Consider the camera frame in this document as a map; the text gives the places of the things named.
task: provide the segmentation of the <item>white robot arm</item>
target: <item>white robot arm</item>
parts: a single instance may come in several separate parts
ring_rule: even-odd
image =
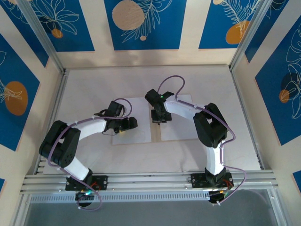
[[[171,92],[160,95],[154,89],[147,92],[145,99],[154,107],[151,111],[153,123],[171,121],[171,113],[194,122],[198,138],[206,147],[206,180],[210,186],[220,185],[226,174],[226,169],[221,163],[221,146],[227,137],[228,130],[215,117],[200,110],[205,109],[226,123],[217,106],[212,103],[206,106],[196,106],[193,103],[177,100]]]
[[[169,97],[166,100],[166,102],[164,102],[164,106],[167,112],[177,114],[191,121],[194,121],[193,118],[195,114],[201,112],[196,108],[178,102],[174,96]],[[224,169],[224,166],[222,166],[221,159],[220,159],[220,152],[221,152],[220,148],[222,143],[223,140],[220,143],[218,143],[216,148],[205,146],[206,154],[207,154],[206,169],[213,175],[219,174]]]
[[[120,131],[136,128],[138,123],[134,117],[120,117],[122,110],[125,111],[123,105],[112,101],[108,109],[95,114],[97,117],[94,116],[91,120],[68,128],[60,142],[55,146],[51,156],[49,156],[59,135],[69,127],[62,121],[55,121],[40,146],[40,155],[47,159],[51,158],[52,162],[78,180],[87,181],[88,177],[92,175],[92,171],[85,167],[75,156],[78,142],[92,134],[106,132],[109,129],[113,129],[117,134]]]

